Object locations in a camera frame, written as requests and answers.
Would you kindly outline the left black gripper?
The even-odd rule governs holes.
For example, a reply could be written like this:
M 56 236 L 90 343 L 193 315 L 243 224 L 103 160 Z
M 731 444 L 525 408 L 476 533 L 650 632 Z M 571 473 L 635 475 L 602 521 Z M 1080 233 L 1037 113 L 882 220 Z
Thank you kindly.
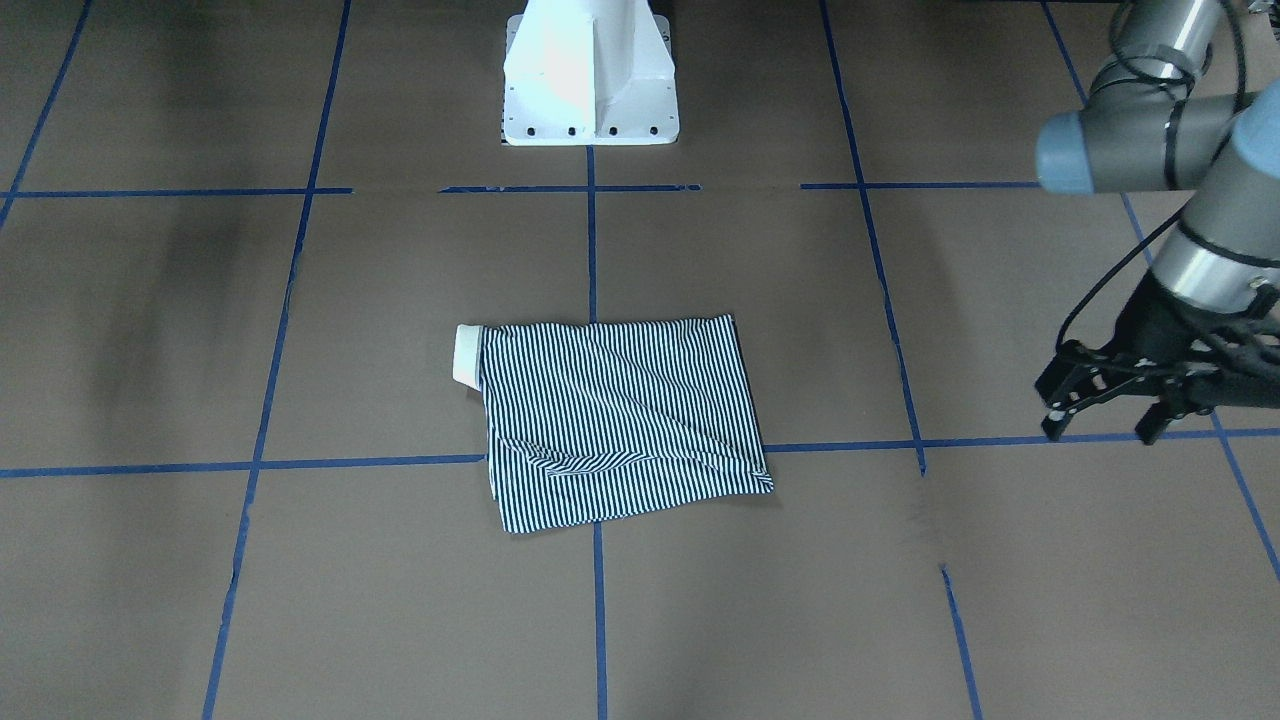
M 1202 331 L 1245 319 L 1244 313 L 1212 313 L 1187 304 L 1147 272 L 1121 310 L 1106 354 L 1149 360 L 1160 366 L 1190 361 L 1190 347 Z M 1033 384 L 1044 406 L 1039 428 L 1057 442 L 1080 411 L 1117 397 L 1137 380 L 1126 366 L 1076 340 L 1060 345 Z M 1199 415 L 1201 406 L 1249 406 L 1251 382 L 1225 370 L 1188 380 L 1180 395 L 1165 395 L 1135 424 L 1135 437 L 1155 445 L 1174 424 Z

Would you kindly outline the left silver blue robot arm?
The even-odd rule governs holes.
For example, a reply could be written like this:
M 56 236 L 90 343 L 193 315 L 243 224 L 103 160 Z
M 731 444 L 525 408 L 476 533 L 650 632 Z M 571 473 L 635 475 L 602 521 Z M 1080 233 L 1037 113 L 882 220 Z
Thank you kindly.
M 1060 331 L 1036 380 L 1041 428 L 1123 396 L 1153 402 L 1146 445 L 1185 416 L 1277 406 L 1277 86 L 1248 90 L 1230 1 L 1126 1 L 1083 109 L 1051 117 L 1036 145 L 1052 193 L 1187 191 L 1142 242 L 1157 246 L 1110 341 Z

